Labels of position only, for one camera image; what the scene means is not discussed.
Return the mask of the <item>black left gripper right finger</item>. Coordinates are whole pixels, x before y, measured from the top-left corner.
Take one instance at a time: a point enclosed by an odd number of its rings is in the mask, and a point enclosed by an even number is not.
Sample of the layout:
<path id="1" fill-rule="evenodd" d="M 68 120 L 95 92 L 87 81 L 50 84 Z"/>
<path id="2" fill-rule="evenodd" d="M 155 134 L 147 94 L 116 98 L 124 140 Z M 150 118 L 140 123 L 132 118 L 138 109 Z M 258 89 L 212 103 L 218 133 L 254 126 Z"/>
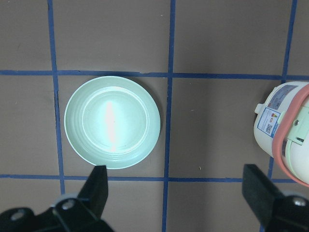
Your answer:
<path id="1" fill-rule="evenodd" d="M 245 164 L 242 195 L 266 232 L 307 232 L 309 200 L 283 193 L 255 165 Z"/>

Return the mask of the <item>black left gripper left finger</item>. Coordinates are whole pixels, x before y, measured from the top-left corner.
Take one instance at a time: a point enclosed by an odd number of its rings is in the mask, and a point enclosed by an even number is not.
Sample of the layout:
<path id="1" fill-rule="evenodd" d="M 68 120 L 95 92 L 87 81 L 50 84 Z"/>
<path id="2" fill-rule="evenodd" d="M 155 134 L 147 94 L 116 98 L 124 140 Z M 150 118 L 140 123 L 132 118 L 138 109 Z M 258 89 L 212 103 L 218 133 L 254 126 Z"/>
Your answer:
<path id="1" fill-rule="evenodd" d="M 77 196 L 64 196 L 46 211 L 18 207 L 0 214 L 2 232 L 112 232 L 101 219 L 108 198 L 105 165 L 94 167 Z"/>

